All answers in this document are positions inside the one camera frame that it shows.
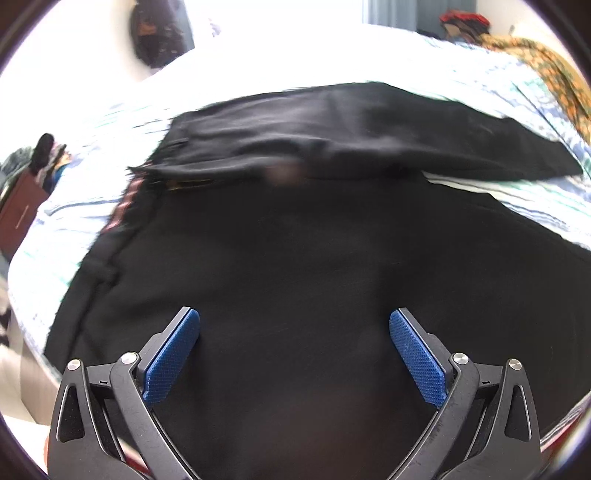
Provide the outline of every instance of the bedsheet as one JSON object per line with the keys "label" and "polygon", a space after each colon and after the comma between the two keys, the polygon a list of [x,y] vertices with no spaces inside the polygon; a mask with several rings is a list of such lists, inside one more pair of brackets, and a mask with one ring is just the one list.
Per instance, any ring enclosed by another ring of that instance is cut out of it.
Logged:
{"label": "bedsheet", "polygon": [[89,130],[37,217],[9,271],[12,308],[27,343],[42,352],[80,262],[173,117],[246,95],[334,83],[379,81],[516,119],[561,141],[584,175],[536,182],[430,181],[487,192],[567,240],[591,249],[591,148],[528,66],[504,53],[360,25],[313,30],[224,27],[208,48],[145,80]]}

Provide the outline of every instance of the black fabric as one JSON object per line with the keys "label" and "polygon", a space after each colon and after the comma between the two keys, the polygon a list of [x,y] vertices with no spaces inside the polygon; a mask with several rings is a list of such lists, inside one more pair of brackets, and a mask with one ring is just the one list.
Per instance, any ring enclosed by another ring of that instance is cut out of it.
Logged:
{"label": "black fabric", "polygon": [[[244,178],[261,176],[269,164],[299,163],[317,179],[358,179],[405,167],[480,180],[582,172],[561,143],[511,118],[384,83],[266,93],[184,113],[175,122],[179,127],[153,164],[136,171],[173,179]],[[171,156],[174,164],[158,161]]]}

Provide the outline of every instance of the curtain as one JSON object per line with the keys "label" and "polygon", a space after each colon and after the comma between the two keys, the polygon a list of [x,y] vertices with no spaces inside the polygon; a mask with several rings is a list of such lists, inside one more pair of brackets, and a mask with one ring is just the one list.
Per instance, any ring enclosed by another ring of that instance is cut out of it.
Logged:
{"label": "curtain", "polygon": [[443,36],[439,15],[450,9],[476,12],[476,0],[363,0],[363,21]]}

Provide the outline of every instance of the bed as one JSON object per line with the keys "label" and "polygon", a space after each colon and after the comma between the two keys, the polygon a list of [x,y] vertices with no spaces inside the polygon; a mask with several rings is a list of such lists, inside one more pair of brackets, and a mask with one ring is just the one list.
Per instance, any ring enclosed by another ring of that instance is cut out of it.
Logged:
{"label": "bed", "polygon": [[[25,343],[47,367],[45,374],[59,378],[43,351],[61,300],[96,237],[116,222],[113,211],[125,203],[132,178],[128,167],[150,156],[172,118],[246,95],[371,81],[513,118],[562,142],[582,166],[581,176],[491,182],[425,175],[432,183],[489,193],[569,242],[591,249],[591,147],[528,66],[507,54],[373,25],[319,26],[304,36],[281,25],[225,28],[207,48],[183,55],[111,107],[72,151],[73,162],[39,208],[12,260],[9,297]],[[552,444],[588,401],[589,395],[573,406],[544,437],[543,447]]]}

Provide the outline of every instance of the pile of clothes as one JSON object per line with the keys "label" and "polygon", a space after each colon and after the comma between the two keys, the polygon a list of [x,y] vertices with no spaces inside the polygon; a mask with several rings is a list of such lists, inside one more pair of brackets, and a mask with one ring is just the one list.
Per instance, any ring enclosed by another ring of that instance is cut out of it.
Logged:
{"label": "pile of clothes", "polygon": [[0,166],[0,208],[18,176],[27,168],[37,184],[51,193],[71,161],[66,145],[55,142],[53,135],[47,133],[39,138],[35,148],[23,147],[14,151]]}

